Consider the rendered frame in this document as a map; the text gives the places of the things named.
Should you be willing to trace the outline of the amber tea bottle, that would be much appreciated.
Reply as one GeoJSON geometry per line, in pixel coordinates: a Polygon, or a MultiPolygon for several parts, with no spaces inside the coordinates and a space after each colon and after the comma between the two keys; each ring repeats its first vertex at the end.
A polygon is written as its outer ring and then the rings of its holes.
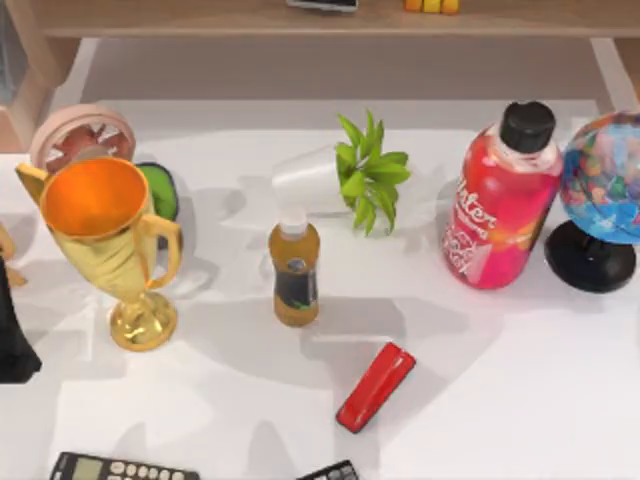
{"type": "Polygon", "coordinates": [[[312,323],[319,312],[319,233],[301,207],[283,207],[269,236],[274,267],[274,313],[289,327],[312,323]]]}

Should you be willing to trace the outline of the small black calculator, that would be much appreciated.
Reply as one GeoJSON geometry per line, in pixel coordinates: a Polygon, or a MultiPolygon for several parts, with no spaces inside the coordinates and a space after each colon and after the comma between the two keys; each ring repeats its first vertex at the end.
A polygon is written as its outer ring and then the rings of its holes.
{"type": "Polygon", "coordinates": [[[352,462],[342,460],[302,475],[295,480],[360,480],[360,478],[352,462]]]}

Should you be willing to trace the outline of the pink bottle with black cap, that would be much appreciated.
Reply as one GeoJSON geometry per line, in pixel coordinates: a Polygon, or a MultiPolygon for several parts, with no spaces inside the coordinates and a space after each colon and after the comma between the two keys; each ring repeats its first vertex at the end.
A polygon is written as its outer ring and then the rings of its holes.
{"type": "Polygon", "coordinates": [[[464,284],[499,289],[524,270],[559,188],[555,128],[546,104],[512,102],[467,148],[441,241],[464,284]]]}

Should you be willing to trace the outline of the yellow and orange cube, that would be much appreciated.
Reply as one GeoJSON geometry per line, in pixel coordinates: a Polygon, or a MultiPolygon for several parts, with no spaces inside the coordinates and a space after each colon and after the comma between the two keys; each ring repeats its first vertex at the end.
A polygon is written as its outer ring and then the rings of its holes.
{"type": "Polygon", "coordinates": [[[460,0],[403,0],[408,12],[456,15],[460,11],[460,0]]]}

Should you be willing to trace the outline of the green plant in white pot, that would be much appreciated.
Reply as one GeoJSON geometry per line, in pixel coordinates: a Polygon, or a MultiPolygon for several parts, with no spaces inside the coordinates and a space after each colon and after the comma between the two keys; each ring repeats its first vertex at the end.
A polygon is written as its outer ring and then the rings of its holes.
{"type": "Polygon", "coordinates": [[[361,128],[337,116],[346,136],[328,147],[286,160],[274,168],[271,185],[282,206],[299,206],[310,215],[349,211],[352,228],[370,235],[379,223],[391,235],[396,227],[399,186],[412,175],[409,154],[386,151],[385,124],[366,112],[361,128]]]}

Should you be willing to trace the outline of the pink round fan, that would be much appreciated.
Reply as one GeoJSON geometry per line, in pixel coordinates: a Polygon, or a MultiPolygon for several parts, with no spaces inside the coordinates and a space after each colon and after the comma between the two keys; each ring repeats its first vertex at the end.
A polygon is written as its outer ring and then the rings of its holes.
{"type": "Polygon", "coordinates": [[[29,155],[36,168],[56,173],[68,164],[103,156],[131,161],[135,148],[134,132],[120,113],[99,104],[77,104],[44,121],[29,155]]]}

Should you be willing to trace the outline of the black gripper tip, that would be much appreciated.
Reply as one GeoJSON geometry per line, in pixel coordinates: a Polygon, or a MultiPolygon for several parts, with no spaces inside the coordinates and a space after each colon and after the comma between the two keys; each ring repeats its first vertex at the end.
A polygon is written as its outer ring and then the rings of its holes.
{"type": "Polygon", "coordinates": [[[0,256],[0,385],[25,384],[41,367],[41,359],[19,324],[7,269],[0,256]]]}

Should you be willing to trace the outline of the grey flat device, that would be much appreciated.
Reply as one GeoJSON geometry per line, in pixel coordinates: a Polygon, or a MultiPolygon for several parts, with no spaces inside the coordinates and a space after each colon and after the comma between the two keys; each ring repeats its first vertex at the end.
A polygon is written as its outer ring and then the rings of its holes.
{"type": "Polygon", "coordinates": [[[354,13],[359,0],[285,0],[290,7],[315,9],[329,12],[354,13]]]}

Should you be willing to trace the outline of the large black calculator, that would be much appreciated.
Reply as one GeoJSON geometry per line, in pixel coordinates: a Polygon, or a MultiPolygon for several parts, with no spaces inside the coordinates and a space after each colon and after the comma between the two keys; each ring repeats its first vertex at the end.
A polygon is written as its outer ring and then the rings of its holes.
{"type": "Polygon", "coordinates": [[[49,480],[201,480],[196,471],[123,459],[62,452],[49,480]]]}

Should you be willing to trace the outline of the colourful globe on black stand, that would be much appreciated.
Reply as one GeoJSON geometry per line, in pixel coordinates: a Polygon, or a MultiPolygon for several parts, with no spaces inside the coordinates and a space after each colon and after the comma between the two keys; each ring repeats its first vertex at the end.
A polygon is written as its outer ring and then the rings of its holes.
{"type": "Polygon", "coordinates": [[[544,254],[566,284],[591,293],[624,287],[640,246],[640,110],[584,125],[567,144],[559,198],[568,220],[544,254]]]}

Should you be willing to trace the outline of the green and black object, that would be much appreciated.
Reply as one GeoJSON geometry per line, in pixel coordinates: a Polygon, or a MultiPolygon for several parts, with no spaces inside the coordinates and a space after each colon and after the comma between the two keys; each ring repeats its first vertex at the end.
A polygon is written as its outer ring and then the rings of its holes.
{"type": "Polygon", "coordinates": [[[171,173],[156,162],[137,163],[136,167],[149,184],[155,213],[166,220],[175,221],[179,214],[179,196],[171,173]]]}

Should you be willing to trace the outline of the red stapler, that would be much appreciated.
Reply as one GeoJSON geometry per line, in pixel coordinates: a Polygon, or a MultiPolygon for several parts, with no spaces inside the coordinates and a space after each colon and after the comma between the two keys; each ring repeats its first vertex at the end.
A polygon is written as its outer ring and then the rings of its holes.
{"type": "Polygon", "coordinates": [[[336,421],[358,434],[416,366],[416,359],[393,342],[387,342],[336,413],[336,421]]]}

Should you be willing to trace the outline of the gold trophy cup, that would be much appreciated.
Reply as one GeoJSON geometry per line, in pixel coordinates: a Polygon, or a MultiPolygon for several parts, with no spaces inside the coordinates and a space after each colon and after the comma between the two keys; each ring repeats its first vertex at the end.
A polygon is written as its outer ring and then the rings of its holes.
{"type": "Polygon", "coordinates": [[[55,174],[25,163],[15,171],[67,260],[116,299],[109,317],[114,342],[134,352],[167,342],[177,311],[159,290],[179,271],[182,233],[177,223],[156,215],[143,173],[110,156],[55,174]]]}

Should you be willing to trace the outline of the wooden shelf unit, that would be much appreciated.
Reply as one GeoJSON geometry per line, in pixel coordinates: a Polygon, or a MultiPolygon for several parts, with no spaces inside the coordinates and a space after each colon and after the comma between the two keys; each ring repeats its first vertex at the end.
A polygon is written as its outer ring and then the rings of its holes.
{"type": "Polygon", "coordinates": [[[54,106],[99,101],[139,136],[332,128],[371,108],[392,127],[474,128],[511,100],[563,115],[640,105],[640,0],[461,0],[456,15],[360,0],[0,0],[54,106]]]}

